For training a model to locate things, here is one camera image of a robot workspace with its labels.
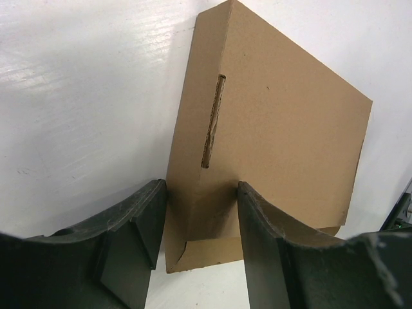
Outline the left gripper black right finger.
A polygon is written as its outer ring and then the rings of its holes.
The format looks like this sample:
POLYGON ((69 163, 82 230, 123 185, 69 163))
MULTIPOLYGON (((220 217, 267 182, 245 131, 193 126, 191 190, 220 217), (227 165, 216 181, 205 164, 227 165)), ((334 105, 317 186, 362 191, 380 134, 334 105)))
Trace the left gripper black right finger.
POLYGON ((251 308, 410 308, 411 229, 343 240, 237 189, 251 308))

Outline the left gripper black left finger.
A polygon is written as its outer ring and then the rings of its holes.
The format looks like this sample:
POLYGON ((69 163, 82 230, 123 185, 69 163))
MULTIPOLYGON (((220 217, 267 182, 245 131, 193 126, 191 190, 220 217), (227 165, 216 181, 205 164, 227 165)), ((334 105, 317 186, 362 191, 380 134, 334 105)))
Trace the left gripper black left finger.
POLYGON ((143 308, 167 208, 164 180, 51 236, 1 234, 2 308, 143 308))

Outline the cardboard box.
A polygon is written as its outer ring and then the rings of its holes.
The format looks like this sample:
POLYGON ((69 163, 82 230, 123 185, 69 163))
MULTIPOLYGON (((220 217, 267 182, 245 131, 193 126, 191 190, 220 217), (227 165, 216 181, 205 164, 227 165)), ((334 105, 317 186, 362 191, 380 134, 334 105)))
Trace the cardboard box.
POLYGON ((236 189, 345 224, 372 101, 239 1, 196 18, 167 169, 168 273, 242 259, 236 189))

